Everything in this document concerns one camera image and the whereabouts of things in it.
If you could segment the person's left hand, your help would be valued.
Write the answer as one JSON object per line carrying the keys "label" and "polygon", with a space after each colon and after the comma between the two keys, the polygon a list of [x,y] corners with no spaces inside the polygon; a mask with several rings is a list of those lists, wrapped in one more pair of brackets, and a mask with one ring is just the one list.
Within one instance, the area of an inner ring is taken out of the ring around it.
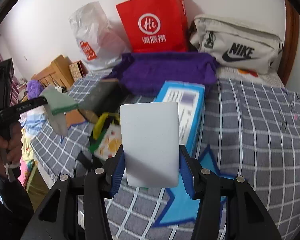
{"label": "person's left hand", "polygon": [[10,126],[11,139],[10,141],[5,140],[0,136],[0,176],[7,178],[5,164],[13,163],[16,164],[20,161],[22,156],[22,142],[21,137],[21,124],[15,122]]}

